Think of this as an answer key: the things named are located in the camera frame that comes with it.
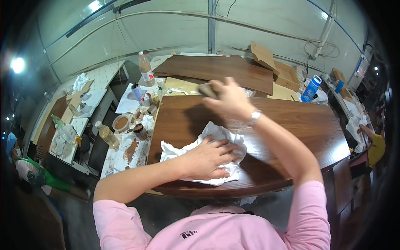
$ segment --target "wristwatch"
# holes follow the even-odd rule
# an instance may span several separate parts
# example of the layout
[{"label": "wristwatch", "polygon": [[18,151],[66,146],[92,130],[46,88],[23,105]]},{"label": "wristwatch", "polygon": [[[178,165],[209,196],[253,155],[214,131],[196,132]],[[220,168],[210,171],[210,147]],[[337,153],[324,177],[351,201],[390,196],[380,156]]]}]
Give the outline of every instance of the wristwatch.
[{"label": "wristwatch", "polygon": [[249,127],[253,127],[256,120],[260,118],[261,113],[262,113],[261,110],[255,110],[253,113],[251,113],[251,119],[247,122],[247,125]]}]

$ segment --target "white wall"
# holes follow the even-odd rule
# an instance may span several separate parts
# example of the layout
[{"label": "white wall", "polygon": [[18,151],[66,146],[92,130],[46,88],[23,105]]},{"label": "white wall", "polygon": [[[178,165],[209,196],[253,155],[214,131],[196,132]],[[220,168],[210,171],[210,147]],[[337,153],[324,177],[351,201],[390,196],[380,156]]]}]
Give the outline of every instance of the white wall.
[{"label": "white wall", "polygon": [[[51,44],[90,14],[87,6],[92,1],[46,2],[39,14],[39,24],[45,46]],[[119,6],[122,2],[122,0],[116,1],[114,5]],[[232,2],[233,0],[220,0],[216,12],[226,15]],[[330,0],[315,0],[314,2],[329,12]],[[208,0],[152,0],[122,10],[121,15],[144,10],[185,10],[207,14]],[[50,60],[55,60],[85,34],[115,17],[112,11],[109,11],[85,25],[69,38],[63,36],[47,49]],[[306,0],[237,0],[232,6],[228,18],[318,40],[326,23],[326,14]],[[352,1],[338,1],[337,21],[362,48],[366,22]],[[164,50],[153,53],[157,55],[169,54],[171,51],[207,52],[207,18],[175,14],[144,14],[123,18],[118,23],[127,45],[116,22],[113,22],[96,31],[54,64],[60,78],[63,81],[67,80],[71,78],[70,74],[87,66],[141,50],[164,48]],[[223,50],[228,54],[248,55],[248,53],[232,49],[232,47],[248,48],[252,40],[259,42],[274,54],[301,62],[307,59],[304,52],[305,41],[216,21],[215,51]],[[318,57],[315,62],[310,61],[310,65],[327,72],[336,67],[343,72],[346,79],[349,79],[359,61],[360,51],[337,24],[333,26],[328,42],[338,46],[340,56],[338,58]],[[313,46],[307,45],[306,49],[309,53],[314,52]],[[330,48],[322,52],[327,54],[329,50]]]}]

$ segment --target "concrete floor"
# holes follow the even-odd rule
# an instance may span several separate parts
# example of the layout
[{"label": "concrete floor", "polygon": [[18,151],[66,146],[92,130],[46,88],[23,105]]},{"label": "concrete floor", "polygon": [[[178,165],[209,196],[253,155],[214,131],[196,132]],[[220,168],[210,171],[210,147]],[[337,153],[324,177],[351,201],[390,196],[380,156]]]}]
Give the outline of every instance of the concrete floor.
[{"label": "concrete floor", "polygon": [[[111,123],[116,114],[111,110],[106,114],[103,124]],[[101,138],[97,137],[90,159],[89,166],[97,169],[99,172],[104,162],[108,145]],[[88,187],[92,194],[98,180],[93,176],[84,176],[84,186]],[[100,249],[100,240],[96,233],[93,218],[93,195],[87,203],[80,203],[69,197],[52,198],[50,200],[55,204],[58,210],[64,215],[65,220],[65,241],[70,245],[71,250],[81,249]],[[243,204],[244,210],[253,211],[255,215],[269,220],[280,230],[285,231],[289,220],[290,205],[293,198],[293,187],[279,192],[270,192],[262,196],[257,196],[250,204]],[[231,204],[239,206],[241,199],[233,200],[188,200],[180,198],[169,198],[143,194],[136,200],[128,204],[135,207],[142,219],[144,230],[154,237],[161,229],[169,224],[187,217],[194,210],[209,204]]]}]

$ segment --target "blue hairnet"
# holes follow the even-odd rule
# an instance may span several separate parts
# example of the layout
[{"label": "blue hairnet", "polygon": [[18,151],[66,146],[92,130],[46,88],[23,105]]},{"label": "blue hairnet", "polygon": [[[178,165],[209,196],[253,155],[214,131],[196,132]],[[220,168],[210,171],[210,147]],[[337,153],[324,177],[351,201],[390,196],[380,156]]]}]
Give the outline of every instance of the blue hairnet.
[{"label": "blue hairnet", "polygon": [[7,155],[9,157],[9,160],[11,159],[11,150],[15,145],[15,142],[17,141],[17,138],[15,137],[14,133],[9,133],[7,137]]}]

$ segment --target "worker in green apron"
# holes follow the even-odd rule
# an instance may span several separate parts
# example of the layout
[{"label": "worker in green apron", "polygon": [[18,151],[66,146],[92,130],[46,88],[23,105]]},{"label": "worker in green apron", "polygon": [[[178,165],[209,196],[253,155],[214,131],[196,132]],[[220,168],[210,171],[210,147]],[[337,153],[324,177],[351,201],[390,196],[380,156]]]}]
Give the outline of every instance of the worker in green apron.
[{"label": "worker in green apron", "polygon": [[10,162],[15,162],[20,178],[33,186],[40,187],[47,195],[62,196],[68,193],[72,198],[80,201],[89,199],[90,190],[85,192],[81,188],[68,184],[29,157],[27,159],[21,158],[21,150],[13,133],[10,133],[7,138],[7,154],[10,157]]}]

